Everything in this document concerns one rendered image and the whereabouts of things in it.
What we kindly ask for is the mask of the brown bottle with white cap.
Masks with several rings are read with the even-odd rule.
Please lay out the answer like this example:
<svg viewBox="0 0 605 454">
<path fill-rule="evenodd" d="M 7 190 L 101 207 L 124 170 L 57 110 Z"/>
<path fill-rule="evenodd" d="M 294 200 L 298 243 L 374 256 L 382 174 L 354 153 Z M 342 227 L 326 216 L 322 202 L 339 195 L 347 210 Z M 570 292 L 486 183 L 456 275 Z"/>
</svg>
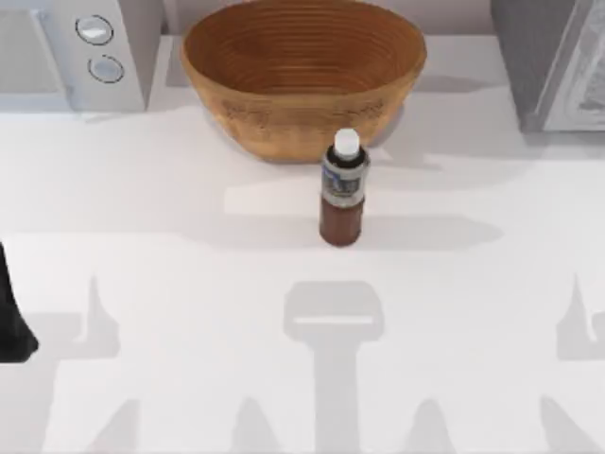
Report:
<svg viewBox="0 0 605 454">
<path fill-rule="evenodd" d="M 320 235 L 328 244 L 346 247 L 360 237 L 370 165 L 356 130 L 338 130 L 321 161 Z"/>
</svg>

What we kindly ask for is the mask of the brown wooden basket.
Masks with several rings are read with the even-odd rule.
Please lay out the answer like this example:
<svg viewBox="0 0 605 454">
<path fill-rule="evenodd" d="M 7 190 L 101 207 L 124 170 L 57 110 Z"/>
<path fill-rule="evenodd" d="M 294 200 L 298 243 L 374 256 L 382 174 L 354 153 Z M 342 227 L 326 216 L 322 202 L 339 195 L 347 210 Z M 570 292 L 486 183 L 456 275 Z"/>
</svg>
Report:
<svg viewBox="0 0 605 454">
<path fill-rule="evenodd" d="M 247 153 L 315 163 L 343 128 L 384 132 L 424 69 L 423 33 L 360 0 L 248 0 L 190 27 L 181 64 L 216 124 Z"/>
</svg>

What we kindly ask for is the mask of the small round microwave knob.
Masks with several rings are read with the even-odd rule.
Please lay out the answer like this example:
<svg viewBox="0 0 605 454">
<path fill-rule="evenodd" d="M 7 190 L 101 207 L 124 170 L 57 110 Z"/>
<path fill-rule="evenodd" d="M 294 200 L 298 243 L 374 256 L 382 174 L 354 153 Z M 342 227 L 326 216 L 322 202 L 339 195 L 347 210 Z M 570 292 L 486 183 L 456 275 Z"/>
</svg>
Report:
<svg viewBox="0 0 605 454">
<path fill-rule="evenodd" d="M 125 76 L 122 63 L 109 55 L 89 59 L 87 68 L 92 78 L 104 84 L 115 84 Z"/>
</svg>

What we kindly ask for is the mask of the grey cabinet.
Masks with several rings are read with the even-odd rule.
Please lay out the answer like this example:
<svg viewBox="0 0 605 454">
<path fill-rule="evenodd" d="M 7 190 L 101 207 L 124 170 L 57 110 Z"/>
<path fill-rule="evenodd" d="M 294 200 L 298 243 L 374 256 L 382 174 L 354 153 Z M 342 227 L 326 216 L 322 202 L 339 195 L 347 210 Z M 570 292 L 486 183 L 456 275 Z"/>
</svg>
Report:
<svg viewBox="0 0 605 454">
<path fill-rule="evenodd" d="M 491 0 L 520 130 L 605 132 L 605 0 Z"/>
</svg>

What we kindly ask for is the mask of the large round microwave knob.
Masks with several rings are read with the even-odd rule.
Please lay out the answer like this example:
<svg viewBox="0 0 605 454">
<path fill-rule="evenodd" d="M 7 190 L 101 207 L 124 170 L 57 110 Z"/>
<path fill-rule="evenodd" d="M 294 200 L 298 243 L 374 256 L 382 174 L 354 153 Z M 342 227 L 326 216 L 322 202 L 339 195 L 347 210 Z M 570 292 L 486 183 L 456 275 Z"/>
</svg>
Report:
<svg viewBox="0 0 605 454">
<path fill-rule="evenodd" d="M 114 36 L 112 24 L 100 15 L 76 19 L 75 30 L 83 42 L 95 46 L 108 44 Z"/>
</svg>

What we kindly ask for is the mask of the pale microwave oven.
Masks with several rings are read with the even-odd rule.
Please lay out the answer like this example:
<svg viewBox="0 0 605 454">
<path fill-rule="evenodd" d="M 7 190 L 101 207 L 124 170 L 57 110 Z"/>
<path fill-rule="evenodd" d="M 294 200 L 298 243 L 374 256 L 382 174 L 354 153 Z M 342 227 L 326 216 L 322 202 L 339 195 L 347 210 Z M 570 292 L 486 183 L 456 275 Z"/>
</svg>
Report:
<svg viewBox="0 0 605 454">
<path fill-rule="evenodd" d="M 112 24 L 108 44 L 77 35 L 90 15 Z M 0 113 L 145 111 L 163 25 L 163 0 L 0 0 Z M 122 63 L 119 82 L 91 77 L 88 60 L 101 55 Z"/>
</svg>

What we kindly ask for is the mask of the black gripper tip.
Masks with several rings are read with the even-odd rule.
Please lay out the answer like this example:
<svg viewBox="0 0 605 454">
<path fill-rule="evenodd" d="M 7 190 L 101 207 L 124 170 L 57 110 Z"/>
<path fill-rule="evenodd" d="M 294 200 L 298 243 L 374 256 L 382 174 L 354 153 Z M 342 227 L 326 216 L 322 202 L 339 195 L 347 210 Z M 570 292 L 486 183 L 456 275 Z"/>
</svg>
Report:
<svg viewBox="0 0 605 454">
<path fill-rule="evenodd" d="M 0 242 L 0 363 L 25 363 L 39 349 L 13 294 L 4 245 Z"/>
</svg>

